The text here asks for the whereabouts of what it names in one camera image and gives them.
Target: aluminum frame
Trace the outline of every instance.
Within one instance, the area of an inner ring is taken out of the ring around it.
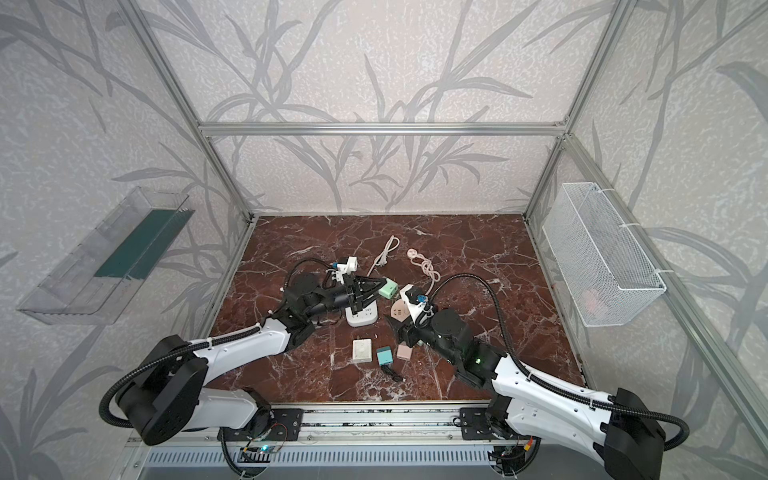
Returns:
[[[254,217],[249,222],[248,226],[241,234],[240,239],[237,241],[237,248],[233,252],[232,258],[230,258],[230,262],[227,264],[227,269],[219,280],[219,284],[216,286],[214,297],[209,304],[208,311],[205,312],[203,322],[201,323],[199,330],[192,335],[192,338],[199,339],[210,335],[210,331],[213,329],[214,323],[216,322],[216,317],[219,316],[219,311],[224,303],[224,298],[227,296],[227,292],[232,284],[232,279],[235,277],[235,273],[237,273],[237,267],[240,266],[240,261],[245,254],[245,249],[248,247],[248,241],[253,235],[253,231],[256,229],[257,218],[258,217]]]
[[[207,137],[261,135],[530,135],[556,136],[562,122],[551,123],[202,123]]]
[[[579,139],[569,134],[563,141],[564,152],[571,156],[578,169],[587,179],[602,189],[612,189],[611,182],[596,165]],[[632,228],[637,242],[650,261],[661,270],[672,270],[672,266],[658,250],[645,229],[637,225],[637,218],[624,204],[615,190],[605,190],[611,203],[624,222]],[[763,452],[768,455],[768,399],[760,391],[749,373],[733,354],[723,337],[714,329],[711,321],[675,273],[661,273],[667,284],[667,293],[662,298],[667,302],[688,339],[696,347],[707,368],[717,379],[726,397],[739,413],[746,427],[752,432]]]
[[[565,115],[564,134],[573,133],[576,121],[587,106],[587,102],[592,95],[594,86],[597,84],[600,75],[605,69],[605,65],[607,64],[611,53],[613,53],[616,48],[616,44],[618,43],[624,28],[627,26],[632,10],[636,4],[637,0],[618,0],[616,2],[614,10],[611,12],[611,16],[608,19],[608,23],[605,25],[603,35],[598,42],[598,47],[594,51],[594,56],[587,67],[587,71],[584,73],[584,78],[581,79],[581,85],[576,91],[576,96],[571,103],[571,107],[568,109],[568,114]],[[563,151],[562,139],[562,135],[556,137],[554,148],[552,149],[547,164],[536,183],[536,188],[531,195],[531,201],[528,202],[528,207],[525,209],[524,217],[531,216],[534,206],[544,192],[547,182],[549,182],[549,178],[552,176],[554,169],[558,166],[560,153]]]
[[[168,94],[179,109],[181,117],[187,124],[190,133],[197,141],[198,147],[200,147],[200,150],[205,154],[206,159],[208,159],[214,172],[221,179],[224,187],[232,196],[240,212],[246,220],[250,221],[253,215],[248,207],[248,203],[245,201],[245,198],[240,192],[240,189],[237,188],[230,172],[221,161],[208,139],[200,133],[198,128],[200,121],[192,108],[192,104],[184,94],[184,91],[181,88],[181,83],[176,77],[173,69],[170,67],[170,63],[165,57],[165,54],[160,47],[160,43],[157,41],[157,38],[155,38],[147,19],[144,17],[144,14],[141,13],[141,8],[136,3],[136,0],[117,0],[117,4],[120,7],[120,12],[125,20],[128,30],[134,34],[134,37],[144,50],[152,67],[157,72],[157,76],[160,77],[163,85],[168,90]]]

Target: black motor housing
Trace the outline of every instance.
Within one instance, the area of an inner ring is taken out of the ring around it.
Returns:
[[[458,351],[460,358],[465,358],[472,344],[472,331],[453,308],[438,311],[432,317],[432,330],[435,332],[432,348],[446,358],[453,358]]]
[[[616,405],[648,410],[640,397],[618,389]],[[605,462],[605,471],[622,480],[658,480],[667,434],[656,420],[612,412],[609,423],[602,424],[605,443],[593,448]]]

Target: white square box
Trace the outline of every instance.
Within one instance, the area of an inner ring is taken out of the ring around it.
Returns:
[[[372,362],[371,339],[352,341],[352,363]]]

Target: white power strip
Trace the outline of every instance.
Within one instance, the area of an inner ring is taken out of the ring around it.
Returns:
[[[349,307],[344,309],[344,313],[346,314],[346,322],[349,326],[370,325],[371,323],[375,323],[379,318],[379,309],[376,308],[376,302],[371,303],[356,315],[352,314],[352,309]]]

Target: white power cord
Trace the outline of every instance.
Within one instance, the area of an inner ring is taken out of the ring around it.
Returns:
[[[397,245],[394,247],[392,246],[392,242],[397,240]],[[389,241],[387,241],[386,245],[384,246],[384,250],[374,259],[373,264],[371,265],[371,268],[368,270],[368,274],[366,276],[371,276],[371,272],[374,268],[377,266],[385,266],[386,265],[386,256],[389,255],[389,252],[392,252],[395,248],[400,246],[400,239],[398,237],[395,237],[394,235],[389,237]]]
[[[424,272],[424,274],[428,276],[429,279],[432,281],[429,284],[429,290],[427,290],[427,293],[426,293],[426,295],[429,295],[429,292],[431,292],[432,288],[435,286],[435,282],[440,281],[440,274],[435,272],[435,269],[432,268],[432,261],[424,257],[415,249],[408,250],[408,258],[411,259],[411,263],[413,263],[414,265],[420,266],[422,268],[422,272]],[[420,259],[421,262],[415,262],[414,261],[415,259]]]

